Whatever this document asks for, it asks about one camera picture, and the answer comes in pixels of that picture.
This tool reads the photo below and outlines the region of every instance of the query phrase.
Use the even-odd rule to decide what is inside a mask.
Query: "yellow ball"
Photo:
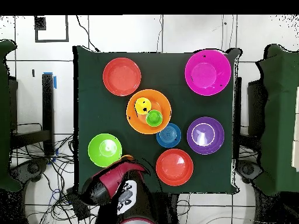
[[[139,98],[135,102],[135,109],[138,114],[147,114],[152,108],[152,104],[147,98]]]

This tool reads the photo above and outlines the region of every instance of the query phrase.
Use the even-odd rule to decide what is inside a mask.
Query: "red bowl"
[[[190,179],[193,162],[185,151],[168,149],[158,158],[156,172],[165,184],[180,186]]]
[[[103,81],[106,89],[118,96],[132,94],[140,84],[141,72],[128,58],[115,58],[105,67]]]

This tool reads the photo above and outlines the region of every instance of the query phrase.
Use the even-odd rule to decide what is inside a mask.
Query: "blue bowl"
[[[158,143],[164,148],[173,148],[180,142],[180,128],[172,123],[156,134]]]

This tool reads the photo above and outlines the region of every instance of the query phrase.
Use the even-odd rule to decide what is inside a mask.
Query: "green bowl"
[[[163,117],[162,113],[160,113],[157,110],[151,110],[148,112],[145,120],[147,121],[147,124],[152,127],[157,127],[161,125]]]
[[[119,140],[110,134],[99,134],[88,145],[88,156],[99,167],[108,167],[120,159],[122,148]]]

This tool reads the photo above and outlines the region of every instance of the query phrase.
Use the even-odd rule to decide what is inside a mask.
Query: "bowl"
[[[188,60],[185,79],[192,91],[211,96],[221,92],[231,79],[231,65],[217,50],[202,50]]]
[[[117,96],[132,94],[141,81],[138,65],[128,58],[111,60],[103,71],[103,82],[106,89]]]
[[[99,167],[108,167],[121,158],[119,140],[111,134],[99,134],[88,145],[88,156]]]
[[[145,120],[149,126],[157,127],[161,125],[163,116],[158,110],[151,110],[148,112]]]
[[[138,98],[147,98],[151,102],[151,109],[158,110],[162,116],[162,122],[157,127],[149,126],[146,122],[146,115],[138,114],[134,108],[135,102]],[[154,89],[145,89],[135,93],[128,102],[127,121],[132,128],[142,134],[156,134],[162,131],[171,119],[171,105],[168,99],[159,91]]]
[[[198,118],[188,128],[187,141],[196,153],[209,155],[221,148],[224,142],[223,127],[214,118]]]
[[[168,149],[157,160],[156,172],[160,180],[169,186],[180,186],[193,173],[191,157],[181,149]]]
[[[180,142],[180,128],[173,123],[169,123],[162,131],[156,134],[156,139],[162,147],[173,148]]]

